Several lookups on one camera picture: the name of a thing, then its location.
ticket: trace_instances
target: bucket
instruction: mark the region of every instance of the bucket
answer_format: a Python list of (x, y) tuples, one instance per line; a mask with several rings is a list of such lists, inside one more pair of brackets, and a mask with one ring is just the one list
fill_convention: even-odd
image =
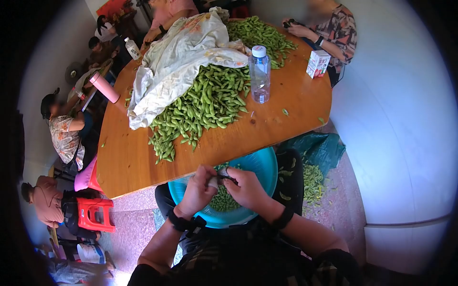
[(78, 255), (82, 262), (105, 264), (105, 252), (100, 245), (78, 244)]

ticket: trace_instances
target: pink floor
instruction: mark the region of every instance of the pink floor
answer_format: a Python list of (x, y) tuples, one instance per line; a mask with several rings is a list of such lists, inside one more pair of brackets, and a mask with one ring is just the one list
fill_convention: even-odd
[[(332, 123), (317, 131), (335, 133)], [(322, 206), (312, 207), (304, 215), (334, 229), (345, 238), (350, 252), (363, 265), (363, 227), (366, 221), (360, 191), (347, 153), (342, 156), (338, 167), (330, 170), (327, 178), (329, 180), (325, 181), (325, 185), (328, 188), (322, 198)], [(115, 206), (110, 218), (116, 225), (116, 232), (105, 233), (100, 244), (110, 253), (116, 265), (114, 285), (127, 284), (138, 256), (164, 222), (157, 208), (154, 191), (155, 187), (146, 188), (113, 200)]]

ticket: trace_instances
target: small table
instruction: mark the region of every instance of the small table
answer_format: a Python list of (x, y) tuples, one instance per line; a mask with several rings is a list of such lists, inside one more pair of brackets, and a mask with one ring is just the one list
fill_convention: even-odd
[[(311, 79), (306, 69), (312, 48), (284, 29), (278, 30), (299, 47), (291, 50), (283, 68), (272, 70), (269, 101), (258, 104), (249, 94), (249, 113), (240, 112), (243, 118), (226, 129), (204, 130), (194, 153), (190, 145), (180, 144), (182, 138), (178, 137), (174, 162), (162, 160), (155, 165), (155, 151), (148, 145), (151, 129), (129, 128), (124, 104), (137, 64), (132, 60), (126, 65), (114, 85), (121, 97), (114, 104), (108, 103), (100, 132), (97, 180), (105, 194), (113, 199), (160, 185), (195, 172), (201, 163), (216, 166), (316, 129), (322, 125), (318, 118), (327, 122), (332, 101), (328, 74)], [(289, 116), (283, 114), (283, 108)]]

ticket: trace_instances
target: water bottle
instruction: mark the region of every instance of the water bottle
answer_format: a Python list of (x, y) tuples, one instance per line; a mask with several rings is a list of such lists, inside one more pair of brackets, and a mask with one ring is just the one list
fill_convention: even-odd
[(251, 97), (257, 103), (264, 103), (270, 95), (270, 58), (264, 46), (254, 46), (251, 51), (253, 55), (248, 58)]
[(142, 64), (143, 55), (140, 53), (140, 50), (139, 50), (137, 44), (135, 44), (134, 41), (130, 40), (129, 37), (125, 38), (124, 42), (125, 42), (125, 48), (129, 52), (131, 57), (134, 59), (134, 61), (137, 62), (137, 64), (141, 65)]

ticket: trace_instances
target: hand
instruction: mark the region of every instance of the hand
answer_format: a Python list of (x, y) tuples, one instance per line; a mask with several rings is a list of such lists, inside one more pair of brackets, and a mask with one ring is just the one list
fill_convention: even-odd
[(216, 175), (212, 166), (199, 165), (196, 174), (189, 179), (183, 200), (175, 207), (175, 214), (190, 220), (198, 211), (208, 205), (218, 190), (215, 187), (208, 187), (207, 182)]
[(152, 42), (154, 39), (161, 33), (161, 30), (159, 28), (154, 29), (154, 30), (149, 30), (148, 33), (146, 34), (145, 38), (143, 39), (143, 43), (146, 42)]
[(317, 41), (319, 38), (319, 36), (311, 29), (293, 23), (291, 23), (291, 28), (288, 28), (288, 33), (295, 35), (296, 37), (307, 38), (313, 42)]
[(266, 191), (264, 191), (256, 174), (253, 172), (229, 167), (228, 174), (230, 177), (237, 180), (238, 186), (229, 179), (224, 179), (223, 183), (229, 194), (231, 194), (234, 200), (241, 206), (256, 213), (260, 213), (261, 210), (268, 205), (269, 201), (272, 200), (272, 198), (267, 195)]

